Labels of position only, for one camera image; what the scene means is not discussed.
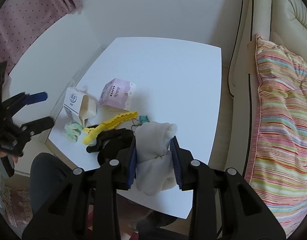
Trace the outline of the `person left hand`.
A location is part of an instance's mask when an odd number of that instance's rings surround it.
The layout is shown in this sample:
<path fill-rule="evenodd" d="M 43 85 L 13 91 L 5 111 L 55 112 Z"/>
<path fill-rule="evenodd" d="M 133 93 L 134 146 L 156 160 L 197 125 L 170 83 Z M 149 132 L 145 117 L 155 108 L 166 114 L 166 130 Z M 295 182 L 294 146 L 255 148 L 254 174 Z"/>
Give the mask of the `person left hand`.
<path fill-rule="evenodd" d="M 11 157 L 11 158 L 12 158 L 12 161 L 13 161 L 14 163 L 18 163 L 18 156 L 10 155 L 10 154 L 4 153 L 4 152 L 0 152 L 0 158 L 4 158 L 5 156 Z"/>

